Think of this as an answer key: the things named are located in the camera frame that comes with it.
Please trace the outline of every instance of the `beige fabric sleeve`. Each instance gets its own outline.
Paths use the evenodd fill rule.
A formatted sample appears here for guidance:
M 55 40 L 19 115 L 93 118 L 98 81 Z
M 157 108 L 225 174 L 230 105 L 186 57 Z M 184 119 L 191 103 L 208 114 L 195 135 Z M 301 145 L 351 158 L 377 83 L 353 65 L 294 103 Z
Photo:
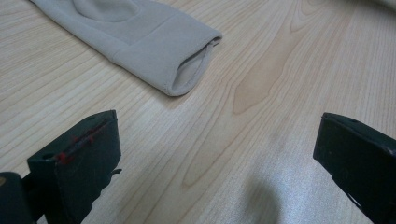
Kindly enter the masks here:
M 190 91 L 221 33 L 149 0 L 31 0 L 111 62 L 171 96 Z

